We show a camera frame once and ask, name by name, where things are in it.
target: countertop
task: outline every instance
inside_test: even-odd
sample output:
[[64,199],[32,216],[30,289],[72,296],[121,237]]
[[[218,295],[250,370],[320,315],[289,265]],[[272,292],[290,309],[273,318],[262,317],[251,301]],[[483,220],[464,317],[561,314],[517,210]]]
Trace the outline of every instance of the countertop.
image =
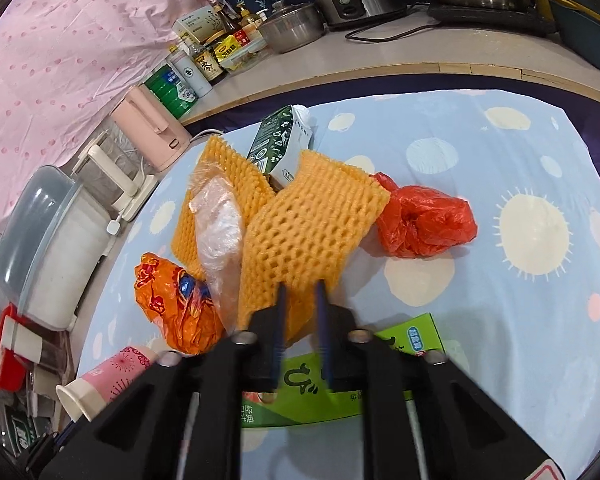
[[[435,23],[424,12],[379,25],[364,35],[385,38]],[[215,86],[180,118],[191,124],[247,102],[343,80],[449,73],[506,77],[554,86],[600,102],[600,70],[552,40],[514,32],[439,28],[387,43],[346,40],[330,32],[286,54],[272,55]]]

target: green and white carton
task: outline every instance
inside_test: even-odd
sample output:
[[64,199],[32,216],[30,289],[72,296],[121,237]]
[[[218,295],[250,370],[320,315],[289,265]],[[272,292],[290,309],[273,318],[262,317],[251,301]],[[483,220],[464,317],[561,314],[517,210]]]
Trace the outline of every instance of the green and white carton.
[[279,191],[294,179],[300,152],[309,147],[311,115],[302,105],[288,105],[260,123],[247,158]]
[[[405,323],[378,332],[392,348],[409,354],[444,351],[431,314],[422,314]],[[411,399],[405,392],[405,399]],[[335,394],[322,377],[320,356],[305,354],[282,361],[282,376],[275,400],[271,394],[245,394],[242,399],[242,426],[262,428],[292,426],[336,420],[362,413],[362,393]]]

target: red plastic container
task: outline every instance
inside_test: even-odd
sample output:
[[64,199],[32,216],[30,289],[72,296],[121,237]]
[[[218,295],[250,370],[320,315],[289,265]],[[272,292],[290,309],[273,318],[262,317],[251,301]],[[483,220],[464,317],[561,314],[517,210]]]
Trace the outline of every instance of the red plastic container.
[[[17,322],[22,322],[18,317],[18,309],[10,303],[3,311],[0,316],[0,340],[2,339],[2,327],[4,326],[4,318],[11,317]],[[4,358],[2,359],[2,365],[0,366],[0,390],[7,392],[17,392],[24,381],[24,376],[27,373],[26,368],[22,365],[13,353],[13,350],[4,349]]]

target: planet pattern tablecloth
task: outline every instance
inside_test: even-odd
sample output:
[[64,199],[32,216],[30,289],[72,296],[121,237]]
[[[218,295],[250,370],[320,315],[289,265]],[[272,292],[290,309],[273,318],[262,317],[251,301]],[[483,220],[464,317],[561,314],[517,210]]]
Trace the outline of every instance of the planet pattern tablecloth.
[[[472,243],[416,260],[384,256],[373,228],[336,302],[377,330],[431,312],[448,354],[577,478],[600,449],[600,178],[565,113],[497,90],[369,96],[310,112],[314,150],[400,186],[461,196],[478,224]],[[225,137],[246,154],[257,129]],[[134,266],[145,251],[174,259],[177,212],[202,149],[174,165],[138,215],[78,373],[159,336],[134,301]],[[310,349],[303,340],[288,352]],[[245,430],[242,447],[244,480],[363,477],[359,417]]]

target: red and white sticker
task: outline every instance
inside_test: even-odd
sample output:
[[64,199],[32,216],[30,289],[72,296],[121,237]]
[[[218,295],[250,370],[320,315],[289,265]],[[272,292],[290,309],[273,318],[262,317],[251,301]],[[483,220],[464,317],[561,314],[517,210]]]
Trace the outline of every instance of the red and white sticker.
[[526,480],[564,480],[564,477],[555,462],[548,458]]

